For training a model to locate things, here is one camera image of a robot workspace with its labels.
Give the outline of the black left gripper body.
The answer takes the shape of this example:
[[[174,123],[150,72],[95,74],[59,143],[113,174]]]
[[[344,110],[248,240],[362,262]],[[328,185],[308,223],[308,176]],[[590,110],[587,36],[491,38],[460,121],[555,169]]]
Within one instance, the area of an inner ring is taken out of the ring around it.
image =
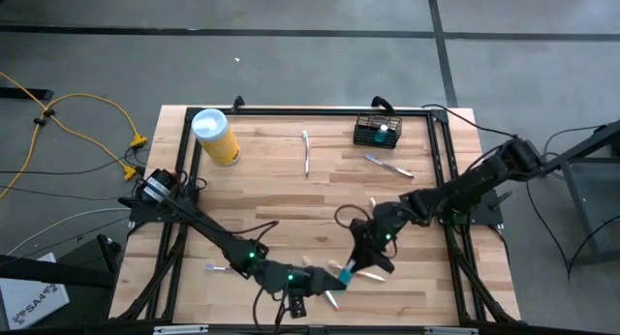
[[[325,271],[321,267],[293,267],[289,270],[289,313],[293,319],[307,315],[304,297],[321,294]]]

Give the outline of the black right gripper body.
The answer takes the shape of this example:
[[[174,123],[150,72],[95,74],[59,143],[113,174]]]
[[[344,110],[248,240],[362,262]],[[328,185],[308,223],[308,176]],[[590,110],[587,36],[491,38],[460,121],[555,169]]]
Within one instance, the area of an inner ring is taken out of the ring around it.
[[[360,257],[368,252],[382,254],[395,238],[395,231],[377,220],[353,219],[351,234],[354,239],[352,257]]]

